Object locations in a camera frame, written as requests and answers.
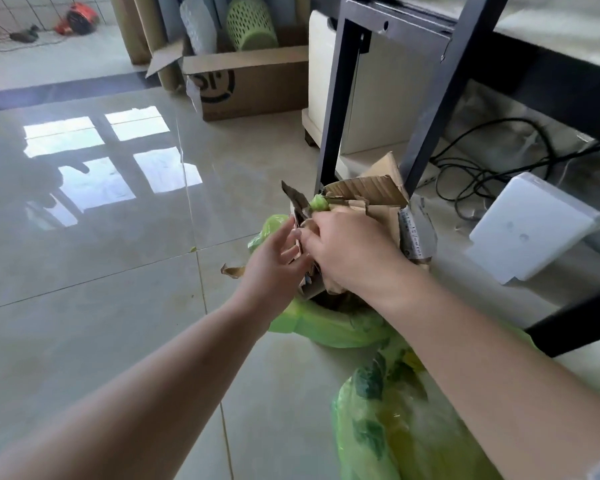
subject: forearm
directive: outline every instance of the forearm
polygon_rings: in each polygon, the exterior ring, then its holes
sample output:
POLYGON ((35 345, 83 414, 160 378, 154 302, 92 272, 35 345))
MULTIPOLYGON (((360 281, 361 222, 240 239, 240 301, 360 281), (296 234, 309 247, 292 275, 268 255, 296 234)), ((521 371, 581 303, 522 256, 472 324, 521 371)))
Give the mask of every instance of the forearm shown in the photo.
POLYGON ((0 457, 0 479, 172 478, 264 329, 225 306, 0 457))
POLYGON ((367 300, 413 346, 503 476, 583 477, 600 461, 600 395, 420 271, 396 266, 367 300))

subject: dark floor border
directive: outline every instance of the dark floor border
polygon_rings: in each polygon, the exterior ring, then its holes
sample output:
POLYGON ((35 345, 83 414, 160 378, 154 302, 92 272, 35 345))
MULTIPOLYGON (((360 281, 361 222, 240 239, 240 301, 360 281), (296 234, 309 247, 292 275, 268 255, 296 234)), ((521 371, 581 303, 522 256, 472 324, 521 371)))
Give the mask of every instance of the dark floor border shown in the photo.
POLYGON ((73 101, 97 96, 141 91, 160 86, 157 74, 145 78, 146 71, 106 75, 92 79, 70 80, 0 91, 0 111, 53 102, 73 101))

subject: person's left hand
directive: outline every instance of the person's left hand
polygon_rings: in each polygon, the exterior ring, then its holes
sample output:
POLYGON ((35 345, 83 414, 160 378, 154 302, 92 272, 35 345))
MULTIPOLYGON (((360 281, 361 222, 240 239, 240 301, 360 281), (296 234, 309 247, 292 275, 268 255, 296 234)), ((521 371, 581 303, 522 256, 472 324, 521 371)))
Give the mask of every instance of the person's left hand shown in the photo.
POLYGON ((293 218, 289 218, 258 246, 247 263, 238 290, 230 299, 232 306, 257 317, 267 326, 291 302, 313 263, 308 254, 291 262, 299 252, 296 239, 300 236, 293 225, 293 218))

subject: green basket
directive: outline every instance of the green basket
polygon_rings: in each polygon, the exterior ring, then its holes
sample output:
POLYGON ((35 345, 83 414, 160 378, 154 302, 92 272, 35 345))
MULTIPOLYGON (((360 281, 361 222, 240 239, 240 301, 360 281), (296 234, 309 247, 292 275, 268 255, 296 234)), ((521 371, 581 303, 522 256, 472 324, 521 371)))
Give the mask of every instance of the green basket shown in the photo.
POLYGON ((278 46, 269 9, 262 0, 232 0, 226 16, 226 28, 236 50, 278 46))

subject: white wall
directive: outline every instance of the white wall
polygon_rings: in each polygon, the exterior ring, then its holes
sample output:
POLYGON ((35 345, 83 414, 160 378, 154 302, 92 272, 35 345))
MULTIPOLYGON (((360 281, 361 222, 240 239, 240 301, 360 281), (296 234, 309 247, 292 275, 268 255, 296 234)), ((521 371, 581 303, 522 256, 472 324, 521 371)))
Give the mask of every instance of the white wall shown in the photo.
POLYGON ((0 37, 32 25, 53 30, 73 2, 91 6, 101 23, 116 25, 110 0, 0 0, 0 37))

